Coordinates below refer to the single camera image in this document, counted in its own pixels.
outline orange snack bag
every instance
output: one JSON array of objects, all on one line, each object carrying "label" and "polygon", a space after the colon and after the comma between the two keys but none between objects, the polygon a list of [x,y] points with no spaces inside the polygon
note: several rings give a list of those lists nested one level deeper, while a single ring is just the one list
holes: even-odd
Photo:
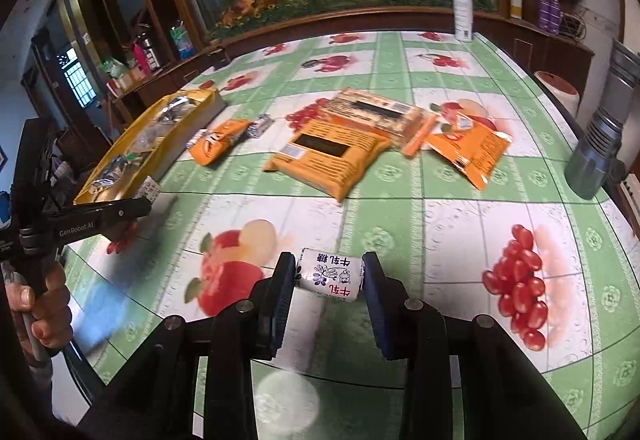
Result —
[{"label": "orange snack bag", "polygon": [[187,144],[191,157],[199,165],[210,164],[234,146],[250,124],[248,119],[229,119],[213,130],[200,130],[194,137],[195,142]]},{"label": "orange snack bag", "polygon": [[312,119],[262,169],[286,173],[340,203],[390,146],[383,135]]},{"label": "orange snack bag", "polygon": [[482,191],[489,182],[495,163],[511,144],[511,137],[457,112],[453,122],[449,118],[437,125],[424,142],[449,159]]}]

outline finger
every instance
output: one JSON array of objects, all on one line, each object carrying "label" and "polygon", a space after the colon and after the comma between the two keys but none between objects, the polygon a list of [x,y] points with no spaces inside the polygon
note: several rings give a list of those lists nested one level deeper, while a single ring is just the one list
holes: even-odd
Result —
[{"label": "finger", "polygon": [[36,295],[31,287],[11,283],[6,285],[6,299],[9,302],[9,308],[14,312],[26,312],[31,310],[36,301]]},{"label": "finger", "polygon": [[36,319],[44,319],[65,308],[70,297],[69,289],[64,285],[57,290],[47,290],[37,299],[31,313]]},{"label": "finger", "polygon": [[45,339],[40,341],[43,346],[47,348],[62,348],[62,346],[66,346],[66,344],[73,338],[74,331],[71,326],[67,326],[62,332],[59,332],[54,337],[50,339]]},{"label": "finger", "polygon": [[65,269],[56,261],[49,269],[44,281],[47,285],[47,290],[59,289],[66,281]]},{"label": "finger", "polygon": [[65,306],[60,312],[55,315],[49,316],[46,319],[40,319],[31,325],[31,331],[36,339],[50,340],[60,332],[64,331],[66,327],[71,324],[71,309]]}]

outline white roll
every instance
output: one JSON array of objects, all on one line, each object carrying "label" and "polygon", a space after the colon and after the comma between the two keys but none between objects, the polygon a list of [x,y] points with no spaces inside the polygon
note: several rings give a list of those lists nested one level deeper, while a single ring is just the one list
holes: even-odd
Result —
[{"label": "white roll", "polygon": [[302,249],[296,269],[296,285],[300,289],[355,301],[362,288],[364,262],[362,258]]}]

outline open cardboard box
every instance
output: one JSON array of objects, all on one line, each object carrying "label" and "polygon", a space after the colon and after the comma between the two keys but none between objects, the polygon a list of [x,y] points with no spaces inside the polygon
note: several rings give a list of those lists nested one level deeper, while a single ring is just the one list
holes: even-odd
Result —
[{"label": "open cardboard box", "polygon": [[[171,132],[161,141],[154,151],[146,157],[145,162],[136,170],[127,168],[125,175],[114,186],[104,189],[97,194],[89,192],[89,186],[100,172],[118,155],[124,155],[131,144],[136,140],[140,132],[151,123],[167,103],[177,96],[186,95],[196,101],[197,106],[182,119]],[[163,97],[153,106],[145,110],[120,138],[111,146],[110,150],[102,157],[100,163],[92,171],[91,175],[82,186],[81,191],[74,200],[74,204],[90,202],[103,202],[133,197],[147,176],[158,182],[172,163],[184,151],[187,142],[193,134],[204,128],[211,120],[222,112],[225,102],[217,88],[207,90],[179,91]]]}]

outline green and white tablecloth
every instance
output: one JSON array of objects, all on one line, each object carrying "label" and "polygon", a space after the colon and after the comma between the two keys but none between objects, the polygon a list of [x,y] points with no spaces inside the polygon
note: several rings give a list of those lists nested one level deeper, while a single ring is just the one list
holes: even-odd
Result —
[{"label": "green and white tablecloth", "polygon": [[[454,317],[489,313],[508,329],[481,273],[500,257],[511,226],[522,224],[546,258],[542,299],[549,320],[542,351],[514,340],[588,438],[603,439],[620,425],[640,394],[639,242],[604,191],[585,201],[568,188],[563,170],[574,134],[545,93],[491,42],[418,32],[324,36],[242,56],[186,88],[208,79],[228,103],[214,124],[263,112],[275,122],[213,168],[183,154],[160,183],[175,194],[173,204],[123,254],[107,255],[103,237],[68,249],[74,323],[84,344],[108,338],[89,353],[103,380],[163,317],[204,317],[197,301],[185,304],[184,291],[200,273],[206,233],[265,219],[276,229],[278,253],[375,250],[387,275],[401,279],[411,295]],[[284,117],[347,86],[424,108],[474,101],[513,144],[484,192],[431,152],[414,160],[383,153],[341,206],[280,173],[263,173],[269,154],[292,135]],[[265,275],[276,258],[262,266]],[[261,439],[398,436],[404,364],[383,360],[361,300],[347,304],[296,289],[283,348],[272,363],[253,362],[253,374]],[[454,358],[452,382],[461,438]],[[197,388],[201,414],[203,370]]]}]

